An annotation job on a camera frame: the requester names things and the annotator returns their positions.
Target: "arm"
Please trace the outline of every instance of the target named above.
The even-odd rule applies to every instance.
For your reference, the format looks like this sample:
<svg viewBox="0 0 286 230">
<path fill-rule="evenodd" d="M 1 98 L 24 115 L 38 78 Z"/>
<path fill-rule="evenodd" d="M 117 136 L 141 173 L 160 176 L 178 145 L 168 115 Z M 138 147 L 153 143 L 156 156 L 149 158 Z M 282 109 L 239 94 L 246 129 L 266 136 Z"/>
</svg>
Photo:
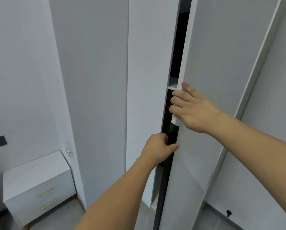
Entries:
<svg viewBox="0 0 286 230">
<path fill-rule="evenodd" d="M 218 140 L 262 183 L 286 212 L 286 142 L 221 112 L 186 82 L 175 90 L 174 114 L 187 128 Z"/>
<path fill-rule="evenodd" d="M 167 135 L 147 140 L 133 166 L 103 193 L 84 214 L 75 230 L 134 229 L 144 188 L 150 172 L 179 146 L 167 146 Z"/>
</svg>

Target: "bedside table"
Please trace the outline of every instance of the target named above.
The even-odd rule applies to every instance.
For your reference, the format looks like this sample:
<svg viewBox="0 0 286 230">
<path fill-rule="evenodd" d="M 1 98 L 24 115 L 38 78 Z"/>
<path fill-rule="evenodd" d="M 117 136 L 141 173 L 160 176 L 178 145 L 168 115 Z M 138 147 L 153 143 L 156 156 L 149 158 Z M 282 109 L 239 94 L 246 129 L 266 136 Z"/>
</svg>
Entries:
<svg viewBox="0 0 286 230">
<path fill-rule="evenodd" d="M 4 172 L 3 190 L 4 204 L 19 227 L 76 194 L 71 169 L 60 151 Z"/>
</svg>

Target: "person's right arm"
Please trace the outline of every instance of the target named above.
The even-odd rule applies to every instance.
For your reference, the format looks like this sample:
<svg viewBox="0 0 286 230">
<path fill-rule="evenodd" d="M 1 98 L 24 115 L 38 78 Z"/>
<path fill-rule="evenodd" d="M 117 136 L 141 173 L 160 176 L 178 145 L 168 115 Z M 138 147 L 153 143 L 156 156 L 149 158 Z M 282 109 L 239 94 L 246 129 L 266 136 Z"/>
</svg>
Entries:
<svg viewBox="0 0 286 230">
<path fill-rule="evenodd" d="M 187 128 L 218 140 L 261 182 L 286 212 L 286 142 L 221 112 L 186 82 L 173 91 L 173 113 Z"/>
</svg>

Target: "forearm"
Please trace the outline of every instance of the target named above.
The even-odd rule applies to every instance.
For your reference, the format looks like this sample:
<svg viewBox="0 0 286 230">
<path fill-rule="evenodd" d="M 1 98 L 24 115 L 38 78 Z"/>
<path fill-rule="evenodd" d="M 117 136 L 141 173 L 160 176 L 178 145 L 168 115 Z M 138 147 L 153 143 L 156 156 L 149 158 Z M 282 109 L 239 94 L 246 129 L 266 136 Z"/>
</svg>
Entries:
<svg viewBox="0 0 286 230">
<path fill-rule="evenodd" d="M 152 165 L 139 157 L 88 209 L 76 230 L 133 229 Z"/>
<path fill-rule="evenodd" d="M 286 142 L 224 114 L 210 135 L 251 171 L 286 212 Z"/>
</svg>

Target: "gold handle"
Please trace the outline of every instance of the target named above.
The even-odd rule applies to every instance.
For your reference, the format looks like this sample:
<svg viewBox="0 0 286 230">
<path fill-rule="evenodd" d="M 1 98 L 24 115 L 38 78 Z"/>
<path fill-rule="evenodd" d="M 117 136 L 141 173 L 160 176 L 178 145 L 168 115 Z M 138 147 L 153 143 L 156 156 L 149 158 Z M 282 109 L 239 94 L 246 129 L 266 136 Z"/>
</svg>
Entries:
<svg viewBox="0 0 286 230">
<path fill-rule="evenodd" d="M 52 187 L 52 188 L 50 188 L 48 191 L 45 191 L 44 193 L 42 193 L 42 194 L 39 194 L 37 197 L 35 197 L 35 198 L 38 198 L 38 197 L 40 197 L 41 195 L 44 195 L 45 193 L 47 193 L 47 192 L 49 192 L 49 191 L 51 191 L 52 189 L 54 189 L 54 187 Z"/>
<path fill-rule="evenodd" d="M 48 207 L 49 205 L 53 204 L 55 201 L 57 201 L 58 199 L 52 201 L 51 203 L 47 204 L 46 206 L 42 207 L 41 210 L 43 210 L 44 208 Z"/>
</svg>

